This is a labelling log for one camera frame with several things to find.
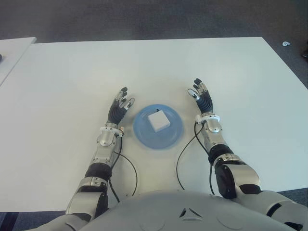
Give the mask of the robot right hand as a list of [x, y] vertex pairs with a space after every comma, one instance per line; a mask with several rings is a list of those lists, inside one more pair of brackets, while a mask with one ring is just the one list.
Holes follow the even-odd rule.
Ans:
[[187, 90], [188, 94], [194, 98], [197, 106], [202, 114], [213, 113], [213, 103], [206, 85], [196, 78], [194, 80], [193, 89]]

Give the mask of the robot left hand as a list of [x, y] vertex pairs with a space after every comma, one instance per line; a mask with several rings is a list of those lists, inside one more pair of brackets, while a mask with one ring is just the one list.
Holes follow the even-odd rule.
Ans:
[[135, 99], [134, 98], [127, 99], [126, 98], [127, 93], [128, 93], [128, 88], [123, 87], [116, 95], [109, 109], [107, 123], [119, 125], [119, 123], [124, 118], [129, 108], [134, 104]]

